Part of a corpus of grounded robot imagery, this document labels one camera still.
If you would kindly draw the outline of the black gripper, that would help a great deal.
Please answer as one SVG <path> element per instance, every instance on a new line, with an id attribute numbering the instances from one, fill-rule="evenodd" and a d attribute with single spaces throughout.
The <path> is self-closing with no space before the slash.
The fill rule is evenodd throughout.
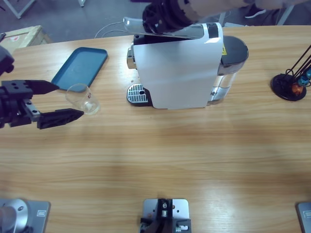
<path id="1" fill-rule="evenodd" d="M 167 33 L 170 27 L 187 27 L 200 18 L 189 0 L 153 0 L 142 13 L 147 33 Z"/>
<path id="2" fill-rule="evenodd" d="M 37 128 L 47 129 L 66 125 L 84 115 L 83 111 L 68 108 L 41 113 L 31 99 L 58 90 L 59 86 L 45 80 L 2 81 L 0 86 L 0 127 L 22 126 L 37 122 Z"/>

